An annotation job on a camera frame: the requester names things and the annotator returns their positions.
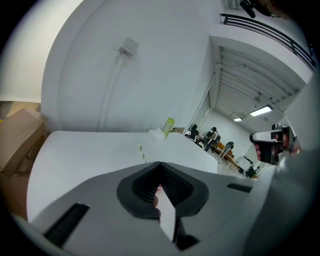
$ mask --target person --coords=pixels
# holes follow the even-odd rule
[[[228,154],[228,152],[230,151],[230,150],[232,150],[234,148],[234,143],[232,142],[232,141],[229,141],[226,145],[225,145],[225,147],[224,147],[224,149],[221,151],[221,153],[220,153],[220,155],[219,155],[219,157],[218,157],[218,165],[221,165],[220,163],[219,163],[219,160],[220,160],[220,158],[222,157],[222,159],[226,156],[226,154]]]
[[[219,135],[216,127],[213,127],[211,130],[212,130],[212,135],[206,138],[206,140],[208,141],[208,143],[206,144],[206,147],[204,149],[204,151],[206,151],[206,152],[208,152],[208,150],[211,148],[211,146],[215,143],[215,141]]]
[[[215,147],[212,148],[212,153],[214,153],[215,150],[216,150],[216,148],[218,147],[218,144],[219,144],[219,142],[220,142],[220,139],[221,139],[221,137],[220,137],[220,135],[218,135],[218,137],[216,137],[216,139],[215,139],[215,142],[214,142]]]
[[[198,126],[194,124],[191,128],[191,139],[195,140],[196,135],[199,135],[199,131],[197,130]]]

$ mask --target green bottle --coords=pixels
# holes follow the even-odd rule
[[[164,133],[165,137],[168,136],[174,124],[175,124],[175,120],[169,117],[162,129],[162,132]]]

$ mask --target black slot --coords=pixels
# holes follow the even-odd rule
[[[85,204],[75,203],[56,223],[52,225],[52,227],[49,228],[44,236],[51,243],[61,247],[89,208],[90,207]]]
[[[235,184],[235,183],[230,183],[228,186],[230,189],[234,190],[239,190],[242,192],[250,193],[252,187],[251,186],[245,186],[245,185],[240,185],[240,184]]]
[[[177,218],[175,220],[174,235],[172,242],[179,248],[179,250],[183,251],[197,244],[199,240],[192,235],[186,234],[181,219]]]

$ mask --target ceiling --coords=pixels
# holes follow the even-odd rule
[[[220,72],[214,110],[232,120],[241,117],[238,124],[251,132],[270,130],[284,117],[284,110],[304,85],[289,82],[287,76],[277,71],[276,63],[268,66],[247,53],[226,47],[218,50]],[[250,115],[266,105],[272,107],[271,112]]]

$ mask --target white table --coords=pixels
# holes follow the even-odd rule
[[[53,201],[92,177],[143,164],[170,162],[217,173],[217,161],[180,133],[160,142],[146,133],[55,131],[43,144],[29,179],[28,221]]]

